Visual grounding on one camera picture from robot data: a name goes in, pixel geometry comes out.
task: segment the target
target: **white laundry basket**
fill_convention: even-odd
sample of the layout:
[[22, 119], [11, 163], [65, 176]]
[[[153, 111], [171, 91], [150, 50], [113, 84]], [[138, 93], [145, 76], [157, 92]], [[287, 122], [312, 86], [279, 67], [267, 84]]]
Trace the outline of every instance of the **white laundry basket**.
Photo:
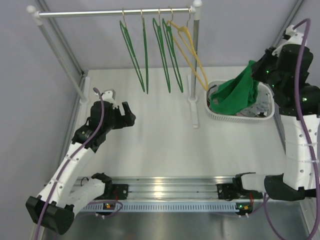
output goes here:
[[[209, 83], [209, 89], [213, 87], [214, 85], [221, 85], [225, 83], [227, 80], [214, 80]], [[220, 121], [228, 121], [228, 122], [235, 122], [235, 123], [256, 123], [261, 121], [266, 121], [270, 118], [272, 118], [275, 114], [275, 101], [273, 98], [273, 94], [269, 87], [264, 85], [263, 83], [259, 83], [258, 90], [262, 93], [266, 93], [269, 96], [269, 110], [267, 112], [266, 117], [248, 117], [248, 116], [232, 116], [232, 115], [223, 115], [218, 114], [213, 111], [211, 111], [207, 105], [207, 92], [204, 91], [204, 107], [209, 115], [210, 118], [214, 120], [220, 120]]]

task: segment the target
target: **green towel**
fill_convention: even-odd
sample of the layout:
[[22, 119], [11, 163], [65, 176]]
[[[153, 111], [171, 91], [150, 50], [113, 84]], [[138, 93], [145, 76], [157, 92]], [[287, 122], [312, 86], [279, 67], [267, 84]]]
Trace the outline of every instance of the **green towel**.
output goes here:
[[236, 78], [221, 84], [218, 91], [210, 96], [210, 108], [215, 113], [236, 115], [256, 102], [259, 82], [251, 77], [251, 65], [254, 63], [255, 61], [250, 60]]

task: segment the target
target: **white end cap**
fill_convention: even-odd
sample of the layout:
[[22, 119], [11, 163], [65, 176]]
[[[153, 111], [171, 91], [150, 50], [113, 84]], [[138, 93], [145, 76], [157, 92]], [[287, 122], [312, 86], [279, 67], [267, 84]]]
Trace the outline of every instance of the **white end cap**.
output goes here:
[[26, 7], [26, 11], [31, 14], [31, 16], [33, 17], [35, 23], [38, 25], [38, 26], [41, 26], [43, 24], [43, 22], [41, 21], [41, 18], [39, 16], [39, 11], [37, 11], [37, 9], [32, 6], [32, 5], [29, 5]]
[[202, 1], [194, 0], [192, 5], [195, 8], [194, 20], [200, 20], [200, 9], [202, 6]]

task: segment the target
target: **white rack stand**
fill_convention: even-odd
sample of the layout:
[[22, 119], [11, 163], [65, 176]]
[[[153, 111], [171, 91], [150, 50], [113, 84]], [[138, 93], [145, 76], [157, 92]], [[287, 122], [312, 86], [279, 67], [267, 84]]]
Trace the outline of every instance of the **white rack stand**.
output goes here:
[[[199, 24], [200, 24], [200, 12], [201, 12], [202, 0], [194, 0], [193, 5], [190, 7], [184, 8], [154, 8], [154, 9], [132, 9], [132, 10], [99, 10], [99, 11], [73, 11], [73, 12], [41, 12], [37, 11], [34, 6], [28, 6], [26, 8], [27, 12], [31, 14], [36, 25], [40, 29], [41, 33], [43, 34], [45, 40], [49, 44], [51, 50], [53, 51], [54, 55], [58, 59], [61, 67], [63, 68], [64, 72], [66, 73], [69, 80], [72, 82], [76, 92], [80, 96], [80, 103], [82, 105], [86, 105], [88, 103], [88, 95], [86, 96], [77, 81], [72, 76], [71, 71], [69, 70], [68, 66], [66, 65], [63, 57], [61, 56], [58, 48], [56, 47], [54, 41], [48, 34], [42, 19], [43, 18], [70, 18], [70, 17], [89, 17], [89, 16], [118, 16], [118, 15], [140, 15], [140, 14], [173, 14], [173, 13], [190, 13], [194, 14], [193, 19], [193, 47], [195, 52], [198, 53], [198, 38], [199, 38]], [[195, 70], [197, 70], [197, 61], [196, 58], [192, 57], [192, 65]], [[196, 75], [192, 73], [191, 80], [189, 84], [189, 103], [190, 103], [190, 110], [192, 116], [192, 125], [194, 128], [199, 126], [198, 121], [198, 111], [197, 111], [197, 96], [196, 96]]]

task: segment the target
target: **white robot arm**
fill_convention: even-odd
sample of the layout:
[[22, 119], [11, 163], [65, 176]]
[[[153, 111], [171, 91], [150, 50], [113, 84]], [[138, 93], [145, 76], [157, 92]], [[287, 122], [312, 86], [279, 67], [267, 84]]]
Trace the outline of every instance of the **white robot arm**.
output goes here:
[[25, 204], [34, 223], [60, 235], [70, 228], [75, 216], [88, 203], [100, 196], [110, 196], [112, 179], [103, 173], [94, 174], [84, 186], [71, 191], [85, 165], [106, 140], [107, 133], [135, 124], [136, 116], [127, 102], [122, 103], [124, 115], [121, 115], [113, 90], [98, 94], [100, 101], [93, 104], [90, 117], [75, 131], [59, 168], [38, 196], [30, 196]]
[[252, 78], [268, 84], [273, 90], [274, 101], [279, 105], [285, 133], [286, 165], [284, 173], [278, 176], [256, 173], [237, 175], [233, 182], [240, 192], [258, 191], [267, 193], [272, 199], [284, 201], [315, 197], [315, 160], [309, 148], [313, 147], [317, 156], [320, 89], [306, 83], [308, 68], [313, 60], [313, 54], [307, 47], [304, 47], [302, 55], [298, 86], [301, 111], [311, 143], [307, 142], [295, 104], [294, 78], [303, 36], [293, 25], [289, 26], [283, 35], [287, 41], [278, 48], [267, 49], [265, 55], [252, 66]]

